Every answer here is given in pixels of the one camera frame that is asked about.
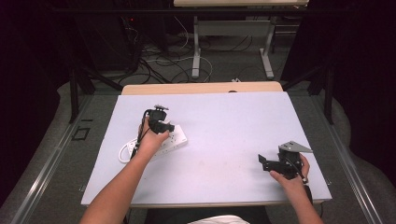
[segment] gray carpet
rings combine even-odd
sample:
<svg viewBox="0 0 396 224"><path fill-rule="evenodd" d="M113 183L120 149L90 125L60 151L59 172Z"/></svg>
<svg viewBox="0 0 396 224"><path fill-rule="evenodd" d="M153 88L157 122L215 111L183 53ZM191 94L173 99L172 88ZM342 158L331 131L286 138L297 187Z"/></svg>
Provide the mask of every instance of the gray carpet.
<svg viewBox="0 0 396 224"><path fill-rule="evenodd" d="M231 49L243 39L244 37L223 37L209 39L206 43L210 43L210 49ZM276 53L270 55L276 80L280 79L292 40L292 36L280 36L276 40ZM236 77L242 81L266 80L258 52L260 41L260 39L253 39L249 48L243 51L203 51L202 56L206 57L210 64L203 60L201 66L207 72L213 69L210 77L210 81L213 82L230 81ZM244 44L241 49L248 46L248 42ZM192 61L186 60L179 62L178 66L165 67L156 63L152 63L152 66L164 76L169 79L174 78L174 81L177 82L186 80L183 73L179 75L180 67L187 69L191 67L191 63ZM204 73L205 71L195 81L207 81ZM140 83L145 79L144 76L127 77L120 83L122 85ZM101 82L94 81L94 83L98 91L94 96L80 97L80 100L84 99L84 102L87 102L86 110L81 112L81 116L76 121L75 130L66 141L64 153L60 155L59 163L54 167L55 172L52 174L50 182L45 186L42 195L39 195L41 197L39 197L37 203L33 204L32 213L25 219L27 223L77 223L85 211L85 207L80 205L83 194L83 188L81 187L88 183L106 132L106 126L116 103L117 94L119 94L119 92L112 91ZM320 111L318 111L317 101L320 100L321 96L308 96L305 88L306 85L302 83L290 90L290 99L303 125L307 139L315 150L319 167L325 178L331 182L329 189L333 196L331 201L324 203L322 207L316 205L316 208L319 213L323 213L325 223L366 223L368 221L361 210L355 191L340 164L339 155L335 149L336 144L329 134L327 124L321 118ZM61 87L59 93L62 99L55 119L32 158L28 169L2 206L0 210L1 223L10 223L15 217L44 164L54 150L59 149L59 142L64 137L65 130L69 127L70 98L68 85ZM336 102L333 105L333 119L335 129L342 142L347 146L350 132L349 124L342 107ZM84 136L84 132L88 129L86 139L78 140ZM392 220L396 220L396 215L393 214L393 211L396 211L395 188L372 165L353 155L352 158L357 170L362 174L361 179L368 189L367 193L373 199L373 204L381 215L383 223L392 223ZM273 223L297 223L294 211L289 205L268 206L267 212ZM131 223L143 223L145 215L145 209L132 209L128 217L133 220Z"/></svg>

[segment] table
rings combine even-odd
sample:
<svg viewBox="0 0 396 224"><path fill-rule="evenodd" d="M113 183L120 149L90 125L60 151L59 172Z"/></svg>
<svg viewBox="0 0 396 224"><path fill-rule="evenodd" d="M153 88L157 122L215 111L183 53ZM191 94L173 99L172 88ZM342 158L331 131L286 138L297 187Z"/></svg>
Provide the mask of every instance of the table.
<svg viewBox="0 0 396 224"><path fill-rule="evenodd" d="M281 7L304 6L308 4L308 0L175 0L174 4L176 7ZM275 26L276 17L270 18L269 21L199 21L198 17L194 16L194 58L191 76L193 78L199 76L200 35L251 35L266 36L264 48L260 49L260 55L265 75L270 80L274 79L268 51L271 47Z"/></svg>
<svg viewBox="0 0 396 224"><path fill-rule="evenodd" d="M154 84L124 88L116 103L81 204L124 166L120 148L135 138L143 112L160 104L188 144L146 168L132 207L231 206L287 203L282 188L262 170L258 154L277 161L277 146L293 140L310 147L290 98L277 82ZM314 154L315 203L332 198Z"/></svg>

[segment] person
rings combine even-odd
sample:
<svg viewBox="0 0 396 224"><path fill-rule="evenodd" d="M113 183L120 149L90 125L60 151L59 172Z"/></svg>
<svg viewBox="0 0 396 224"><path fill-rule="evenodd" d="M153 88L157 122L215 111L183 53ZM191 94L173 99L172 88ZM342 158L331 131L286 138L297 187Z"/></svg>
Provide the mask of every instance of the person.
<svg viewBox="0 0 396 224"><path fill-rule="evenodd" d="M162 142L169 136L168 131L160 134L156 134L151 131L148 126L148 118L146 118L146 121L144 122L143 130L145 135L141 140L137 153L98 193L98 195L96 195L85 211L80 223L121 223L123 221L146 166L149 164L150 159L154 156L158 148L160 148ZM303 176L308 176L308 160L303 155L300 155L300 157L303 162L302 174ZM275 171L271 171L270 176L275 179L286 192L286 195L297 214L299 223L323 223L308 199L304 189L303 180L298 175L295 178L288 180L283 175Z"/></svg>

